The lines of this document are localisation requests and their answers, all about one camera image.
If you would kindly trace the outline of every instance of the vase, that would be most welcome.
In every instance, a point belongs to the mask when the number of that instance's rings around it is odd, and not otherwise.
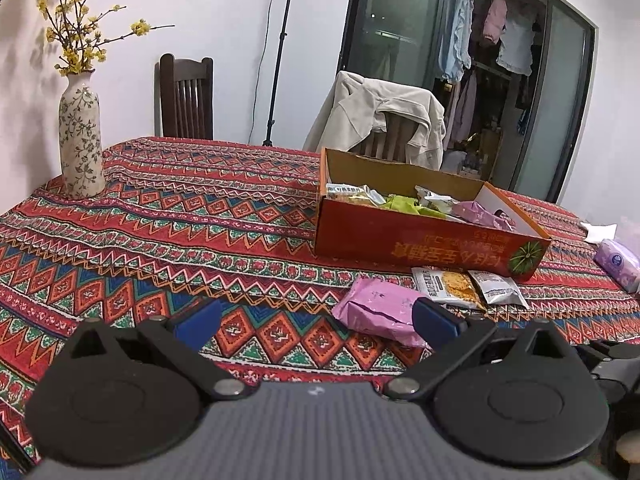
[[[96,196],[106,185],[100,142],[100,104],[89,82],[93,72],[69,74],[60,98],[60,164],[66,195]]]

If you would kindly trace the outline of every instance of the dark wooden chair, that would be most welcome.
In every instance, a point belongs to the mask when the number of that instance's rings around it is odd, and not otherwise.
[[[213,140],[213,60],[160,58],[162,135]]]
[[[371,132],[349,151],[382,160],[405,162],[406,144],[418,129],[418,123],[399,115],[385,112],[386,133]]]

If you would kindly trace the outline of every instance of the red geometric tablecloth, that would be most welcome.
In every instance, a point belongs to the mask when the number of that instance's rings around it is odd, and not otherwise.
[[[202,353],[245,381],[371,380],[421,352],[351,333],[330,315],[359,274],[414,286],[409,269],[316,257],[313,153],[226,142],[142,138],[106,152],[108,187],[69,201],[60,178],[0,218],[0,416],[33,452],[24,403],[86,316],[133,326],[208,294],[226,302]],[[521,196],[555,238],[522,285],[531,312],[573,343],[640,333],[640,304],[596,264],[578,219]]]

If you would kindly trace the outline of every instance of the light stand pole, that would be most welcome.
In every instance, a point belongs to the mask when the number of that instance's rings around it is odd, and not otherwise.
[[[276,105],[276,90],[278,89],[278,76],[280,74],[280,62],[282,61],[282,48],[284,47],[284,39],[287,37],[287,18],[289,17],[289,6],[291,0],[287,0],[284,8],[284,18],[282,20],[282,31],[280,33],[280,45],[278,46],[278,57],[276,58],[276,72],[273,75],[273,90],[271,91],[271,108],[269,110],[269,121],[267,122],[267,137],[262,143],[263,146],[273,146],[271,142],[271,128],[275,121],[273,120],[273,109]]]

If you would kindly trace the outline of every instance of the blue gripper pad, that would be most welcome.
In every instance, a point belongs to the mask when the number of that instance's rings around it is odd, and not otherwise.
[[[466,321],[428,298],[418,298],[412,310],[414,330],[438,351],[466,330]]]
[[[172,316],[167,328],[176,339],[199,352],[220,328],[224,307],[225,302],[222,300],[202,298],[201,301]]]

